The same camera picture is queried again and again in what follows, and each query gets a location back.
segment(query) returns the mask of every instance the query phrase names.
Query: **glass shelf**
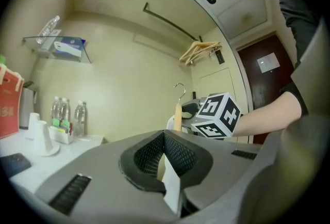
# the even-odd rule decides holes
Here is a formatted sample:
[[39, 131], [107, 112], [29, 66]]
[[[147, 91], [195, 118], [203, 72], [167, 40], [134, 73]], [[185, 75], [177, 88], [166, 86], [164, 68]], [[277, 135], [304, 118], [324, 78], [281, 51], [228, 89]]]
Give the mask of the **glass shelf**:
[[81, 38], [67, 36], [23, 38], [23, 45], [40, 58], [91, 63], [84, 44]]

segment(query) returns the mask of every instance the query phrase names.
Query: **black and white cube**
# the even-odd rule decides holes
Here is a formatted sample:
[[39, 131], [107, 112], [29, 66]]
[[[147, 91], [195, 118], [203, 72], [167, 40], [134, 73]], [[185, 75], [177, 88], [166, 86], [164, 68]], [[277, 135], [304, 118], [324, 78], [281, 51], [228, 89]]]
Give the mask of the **black and white cube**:
[[208, 121], [192, 124], [207, 138], [232, 137], [242, 111], [229, 93], [209, 96], [197, 113]]

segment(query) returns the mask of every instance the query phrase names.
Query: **red bag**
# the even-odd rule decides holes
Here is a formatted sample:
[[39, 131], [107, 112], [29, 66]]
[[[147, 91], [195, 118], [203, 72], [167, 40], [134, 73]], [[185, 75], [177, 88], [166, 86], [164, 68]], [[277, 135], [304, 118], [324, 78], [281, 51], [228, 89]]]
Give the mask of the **red bag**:
[[0, 64], [0, 139], [19, 131], [19, 105], [24, 80]]

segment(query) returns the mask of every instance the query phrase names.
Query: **black vent grille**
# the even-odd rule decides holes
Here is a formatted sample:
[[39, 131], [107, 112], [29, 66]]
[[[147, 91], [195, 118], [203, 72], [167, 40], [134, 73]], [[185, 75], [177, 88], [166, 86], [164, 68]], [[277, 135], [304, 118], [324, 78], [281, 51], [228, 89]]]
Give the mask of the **black vent grille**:
[[232, 152], [232, 155], [236, 155], [242, 158], [246, 158], [246, 159], [250, 159], [250, 160], [254, 160], [255, 157], [257, 157], [256, 153], [252, 153], [252, 152], [244, 152], [244, 151], [239, 151], [239, 150], [235, 150]]
[[168, 135], [165, 135], [164, 152], [179, 177], [196, 164], [195, 153]]
[[136, 166], [144, 173], [157, 178], [158, 164], [163, 155], [163, 136], [158, 136], [134, 155]]
[[77, 174], [65, 188], [49, 203], [57, 211], [68, 215], [77, 203], [91, 178]]

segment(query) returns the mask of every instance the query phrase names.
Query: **person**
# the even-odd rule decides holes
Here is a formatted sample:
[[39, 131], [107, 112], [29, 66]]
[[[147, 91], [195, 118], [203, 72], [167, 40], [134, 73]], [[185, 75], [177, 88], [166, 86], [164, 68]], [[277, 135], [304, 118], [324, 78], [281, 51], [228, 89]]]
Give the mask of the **person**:
[[[297, 63], [307, 49], [321, 19], [320, 0], [279, 0], [280, 9], [296, 40]], [[306, 105], [294, 83], [283, 88], [271, 104], [241, 117], [234, 136], [258, 135], [285, 129], [307, 115]]]

